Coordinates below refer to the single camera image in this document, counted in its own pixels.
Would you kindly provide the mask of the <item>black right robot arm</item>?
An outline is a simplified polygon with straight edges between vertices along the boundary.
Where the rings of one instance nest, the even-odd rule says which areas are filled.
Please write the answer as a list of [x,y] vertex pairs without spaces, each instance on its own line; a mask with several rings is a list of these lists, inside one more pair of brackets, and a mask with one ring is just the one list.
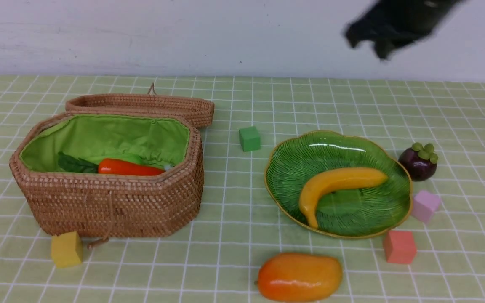
[[381,61],[396,50],[431,36],[461,0],[378,0],[362,16],[350,23],[344,38],[350,48],[373,42]]

